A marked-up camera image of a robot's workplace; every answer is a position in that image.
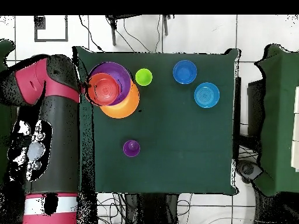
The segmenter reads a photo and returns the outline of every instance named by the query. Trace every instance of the table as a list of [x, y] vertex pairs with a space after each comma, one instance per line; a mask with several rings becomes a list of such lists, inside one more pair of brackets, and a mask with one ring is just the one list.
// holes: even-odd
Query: table
[[[110, 118], [81, 95], [81, 171], [89, 167], [95, 173], [97, 192], [236, 193], [231, 162], [237, 49], [223, 55], [89, 52], [82, 47], [73, 51], [82, 82], [94, 66], [105, 61], [121, 64], [132, 75], [141, 68], [153, 75], [150, 85], [137, 85], [140, 103], [127, 118]], [[189, 85], [173, 78], [173, 67], [180, 60], [197, 66], [197, 77]], [[194, 100], [194, 90], [203, 82], [214, 83], [220, 90], [218, 104], [210, 109]], [[141, 146], [134, 158], [123, 153], [129, 139]]]
[[260, 165], [265, 172], [255, 183], [267, 196], [278, 192], [299, 192], [299, 172], [291, 167], [295, 89], [299, 86], [299, 53], [286, 52], [278, 45], [267, 47], [256, 63], [266, 78], [265, 120], [260, 141]]
[[[0, 41], [0, 72], [7, 69], [4, 59], [15, 49], [9, 40]], [[8, 166], [7, 151], [10, 145], [10, 135], [16, 120], [16, 107], [0, 104], [0, 185]]]

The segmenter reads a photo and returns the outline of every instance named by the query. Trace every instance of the white stripe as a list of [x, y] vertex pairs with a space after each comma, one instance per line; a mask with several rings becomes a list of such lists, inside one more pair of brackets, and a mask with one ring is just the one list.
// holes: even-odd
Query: white stripe
[[[77, 211], [76, 197], [58, 197], [56, 213]], [[44, 198], [28, 198], [25, 201], [24, 215], [44, 214]]]

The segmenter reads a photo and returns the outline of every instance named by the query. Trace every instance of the cable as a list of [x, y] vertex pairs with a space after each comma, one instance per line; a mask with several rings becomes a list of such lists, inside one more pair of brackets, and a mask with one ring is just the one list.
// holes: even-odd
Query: cable
[[91, 42], [94, 43], [94, 45], [96, 46], [96, 48], [98, 48], [100, 51], [103, 51], [103, 50], [102, 50], [102, 49], [101, 49], [101, 48], [100, 48], [100, 47], [93, 41], [93, 39], [92, 39], [92, 35], [91, 35], [91, 31], [88, 29], [88, 27], [86, 27], [86, 26], [83, 24], [82, 19], [81, 19], [81, 16], [79, 16], [79, 19], [80, 19], [81, 25], [87, 29], [89, 35], [91, 36]]
[[162, 53], [163, 53], [163, 34], [164, 34], [163, 27], [164, 27], [164, 17], [162, 16]]
[[[114, 197], [114, 196], [113, 196]], [[121, 198], [119, 196], [119, 201], [121, 202]], [[121, 214], [123, 213], [123, 206], [121, 205]], [[122, 215], [123, 216], [123, 215]], [[123, 218], [121, 218], [120, 224], [123, 224]]]
[[179, 202], [181, 202], [181, 201], [185, 201], [185, 202], [187, 202], [188, 203], [188, 206], [189, 206], [189, 208], [188, 208], [188, 210], [185, 212], [185, 213], [182, 213], [182, 214], [178, 214], [178, 216], [182, 216], [182, 215], [185, 215], [185, 214], [187, 214], [189, 211], [190, 211], [190, 208], [191, 208], [191, 204], [187, 201], [187, 200], [184, 200], [184, 199], [182, 199], [182, 200], [179, 200], [178, 201], [178, 204], [179, 204]]
[[117, 211], [117, 214], [115, 216], [111, 216], [111, 207], [114, 203], [111, 203], [110, 204], [110, 207], [109, 207], [109, 219], [110, 219], [110, 223], [112, 224], [112, 218], [116, 217], [118, 214], [119, 214], [119, 211]]
[[257, 156], [257, 155], [249, 155], [249, 156], [243, 156], [243, 157], [238, 157], [238, 159], [243, 159], [243, 158], [249, 158], [249, 157], [252, 157], [256, 160], [256, 158], [254, 156]]
[[[129, 36], [131, 36], [132, 38], [136, 39], [137, 41], [139, 41], [140, 44], [143, 45], [143, 43], [142, 43], [138, 38], [136, 38], [136, 37], [134, 37], [134, 36], [132, 36], [132, 35], [130, 35], [130, 34], [128, 33], [128, 31], [127, 31], [127, 29], [126, 29], [125, 26], [124, 26], [124, 30], [127, 32], [127, 34], [128, 34]], [[144, 47], [145, 49], [147, 49], [150, 53], [152, 53], [152, 51], [150, 51], [147, 47], [145, 47], [145, 45], [143, 45], [143, 47]]]
[[132, 209], [133, 211], [135, 211], [135, 208], [133, 208], [131, 205], [129, 205], [126, 200], [124, 199], [123, 195], [122, 194], [119, 194], [119, 193], [115, 193], [117, 195], [119, 195], [121, 197], [121, 199], [123, 200], [124, 204], [127, 205], [130, 209]]
[[115, 201], [119, 202], [119, 206], [120, 206], [120, 208], [121, 208], [121, 211], [119, 210], [119, 208], [118, 208], [117, 205], [115, 204], [116, 209], [117, 209], [118, 212], [120, 213], [120, 215], [121, 215], [121, 217], [122, 217], [122, 220], [124, 219], [125, 223], [128, 223], [128, 219], [127, 219], [127, 218], [123, 215], [123, 213], [122, 213], [122, 210], [123, 210], [123, 211], [126, 211], [126, 210], [124, 209], [124, 206], [122, 205], [121, 200], [120, 200], [120, 199], [119, 199], [119, 200], [115, 199], [115, 197], [114, 197], [115, 194], [118, 195], [118, 196], [120, 196], [120, 194], [118, 194], [118, 193], [113, 193], [113, 199], [114, 199], [114, 202], [115, 202]]
[[110, 224], [107, 220], [104, 220], [104, 219], [102, 219], [102, 218], [100, 218], [100, 217], [98, 217], [102, 222], [104, 222], [105, 224]]
[[243, 149], [244, 151], [248, 152], [248, 151], [251, 151], [251, 149], [247, 149], [247, 148], [244, 148], [242, 146], [239, 146], [240, 149]]
[[241, 152], [241, 153], [239, 153], [239, 155], [242, 155], [242, 154], [248, 154], [249, 152]]
[[[189, 200], [189, 204], [191, 204], [192, 196], [193, 196], [193, 193], [191, 193], [191, 197], [190, 197], [190, 200]], [[188, 224], [189, 215], [190, 215], [190, 210], [189, 210], [189, 212], [188, 212], [188, 217], [187, 217], [187, 222], [186, 222], [186, 224]]]
[[159, 41], [160, 41], [160, 32], [159, 32], [159, 23], [160, 23], [160, 18], [161, 18], [161, 15], [159, 15], [159, 21], [158, 21], [158, 25], [157, 25], [157, 31], [158, 31], [158, 35], [159, 35], [159, 40], [158, 40], [158, 42], [156, 43], [156, 49], [155, 49], [155, 53], [157, 52], [157, 45], [158, 45], [158, 43], [159, 43]]
[[115, 31], [124, 39], [124, 41], [128, 44], [128, 46], [132, 49], [132, 51], [135, 53], [135, 51], [133, 50], [133, 48], [130, 46], [130, 44], [128, 43], [128, 41], [115, 29]]
[[[234, 120], [234, 119], [232, 119], [232, 120]], [[243, 123], [240, 123], [241, 125], [248, 125], [248, 124], [243, 124]]]
[[112, 200], [112, 198], [108, 198], [108, 199], [106, 199], [106, 200], [104, 200], [104, 201], [102, 201], [102, 202], [100, 202], [100, 201], [97, 199], [97, 201], [98, 201], [98, 202], [100, 203], [100, 205], [102, 205], [102, 206], [104, 206], [103, 203], [106, 202], [106, 201], [108, 201], [108, 200]]
[[100, 203], [100, 204], [98, 204], [97, 206], [99, 206], [99, 205], [102, 205], [102, 207], [104, 207], [104, 209], [106, 210], [106, 214], [108, 215], [108, 212], [107, 212], [107, 209], [106, 209], [106, 207], [97, 199], [97, 201]]

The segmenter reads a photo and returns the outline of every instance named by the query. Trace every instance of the white floor tile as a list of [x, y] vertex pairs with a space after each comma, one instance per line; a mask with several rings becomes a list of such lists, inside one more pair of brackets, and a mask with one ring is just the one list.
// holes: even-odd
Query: white floor tile
[[15, 65], [14, 61], [6, 61], [5, 63], [7, 67], [11, 67], [12, 65]]
[[221, 195], [221, 194], [194, 194], [192, 196], [192, 205], [227, 205], [231, 206], [232, 196]]
[[236, 15], [175, 15], [168, 21], [164, 52], [223, 54], [235, 41]]
[[98, 193], [97, 194], [98, 205], [110, 205], [114, 203], [112, 193]]
[[258, 61], [269, 44], [280, 44], [289, 51], [299, 50], [298, 17], [295, 15], [238, 15], [237, 47], [241, 61]]
[[232, 224], [254, 224], [255, 207], [234, 207]]
[[233, 196], [234, 206], [255, 206], [255, 191], [251, 184], [245, 184], [240, 175], [235, 175], [235, 186], [239, 189], [239, 193]]
[[240, 147], [239, 148], [239, 158], [242, 158], [244, 160], [250, 160], [251, 162], [255, 162], [258, 158], [258, 154], [254, 153], [252, 150]]
[[[87, 26], [87, 16], [81, 16], [81, 18], [83, 24]], [[63, 29], [65, 29], [63, 16], [46, 17], [46, 29], [38, 31], [38, 38], [59, 39], [62, 37]], [[30, 58], [37, 54], [64, 54], [72, 58], [72, 46], [88, 46], [88, 31], [81, 25], [78, 15], [68, 16], [68, 42], [34, 42], [33, 16], [16, 17], [17, 60]]]
[[[158, 25], [159, 15], [141, 15], [117, 21], [117, 31], [127, 40], [134, 51], [148, 52], [141, 44], [150, 50], [155, 51], [158, 42]], [[139, 39], [138, 42], [133, 37], [129, 36], [124, 29], [124, 23], [127, 32]], [[157, 45], [157, 52], [161, 52], [161, 31], [162, 31], [162, 16], [159, 22], [160, 42]], [[112, 44], [112, 31], [110, 24], [107, 22], [105, 16], [89, 16], [89, 30], [92, 33], [92, 40], [100, 46], [104, 51], [121, 51], [133, 52], [124, 39], [116, 32], [116, 46]], [[90, 40], [90, 50], [99, 51], [94, 43]]]
[[[7, 39], [15, 42], [14, 16], [0, 16], [0, 39]], [[15, 51], [13, 50], [6, 59], [15, 60]]]
[[190, 202], [190, 197], [191, 197], [191, 193], [181, 193], [178, 198], [178, 205], [188, 206], [188, 202]]
[[186, 206], [178, 206], [179, 224], [231, 224], [232, 209], [227, 207], [191, 206], [189, 219]]
[[98, 206], [98, 224], [124, 224], [124, 219], [121, 223], [120, 210], [120, 208], [117, 210], [116, 206]]
[[[254, 63], [239, 63], [239, 76], [241, 77], [241, 115], [240, 120], [243, 124], [248, 124], [248, 95], [247, 88], [249, 82], [263, 79], [262, 73]], [[247, 125], [240, 126], [240, 132], [247, 134]]]

